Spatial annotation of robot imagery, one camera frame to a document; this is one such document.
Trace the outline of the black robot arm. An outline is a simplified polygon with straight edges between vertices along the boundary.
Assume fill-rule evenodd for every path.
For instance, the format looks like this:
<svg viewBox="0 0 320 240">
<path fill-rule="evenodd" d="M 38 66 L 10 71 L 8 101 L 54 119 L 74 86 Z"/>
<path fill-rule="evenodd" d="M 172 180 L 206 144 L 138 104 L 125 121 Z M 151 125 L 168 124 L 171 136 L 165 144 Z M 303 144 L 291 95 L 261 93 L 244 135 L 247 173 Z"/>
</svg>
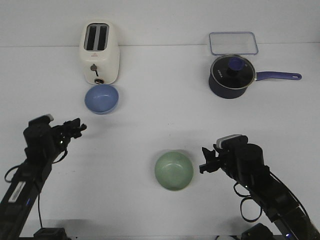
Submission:
<svg viewBox="0 0 320 240">
<path fill-rule="evenodd" d="M 245 135 L 230 135 L 217 140 L 213 150 L 202 148 L 205 164 L 200 173 L 222 169 L 243 186 L 252 199 L 275 224 L 286 240 L 318 240 L 320 233 L 313 225 L 301 202 L 265 165 L 263 150 L 249 143 Z"/>
<path fill-rule="evenodd" d="M 64 158 L 71 139 L 79 138 L 87 126 L 79 118 L 50 126 L 50 114 L 35 118 L 23 131 L 26 159 L 16 167 L 10 186 L 0 203 L 0 238 L 19 238 L 30 211 L 57 163 Z"/>
</svg>

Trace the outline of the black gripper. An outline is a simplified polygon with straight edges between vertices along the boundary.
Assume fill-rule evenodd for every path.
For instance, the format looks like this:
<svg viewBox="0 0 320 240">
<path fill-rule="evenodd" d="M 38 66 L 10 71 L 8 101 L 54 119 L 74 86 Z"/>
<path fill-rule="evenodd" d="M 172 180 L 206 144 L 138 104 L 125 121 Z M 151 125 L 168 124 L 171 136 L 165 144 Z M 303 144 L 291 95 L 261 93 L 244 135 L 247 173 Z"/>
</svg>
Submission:
<svg viewBox="0 0 320 240">
<path fill-rule="evenodd" d="M 84 123 L 81 125 L 79 118 L 66 121 L 62 125 L 56 125 L 51 129 L 53 143 L 57 148 L 66 148 L 71 138 L 77 139 L 81 137 L 82 132 L 86 129 L 87 125 Z"/>
<path fill-rule="evenodd" d="M 235 175 L 237 165 L 233 153 L 218 148 L 216 144 L 213 145 L 213 148 L 213 150 L 201 148 L 206 163 L 199 166 L 199 172 L 201 174 L 204 172 L 213 173 L 221 168 L 227 175 Z"/>
</svg>

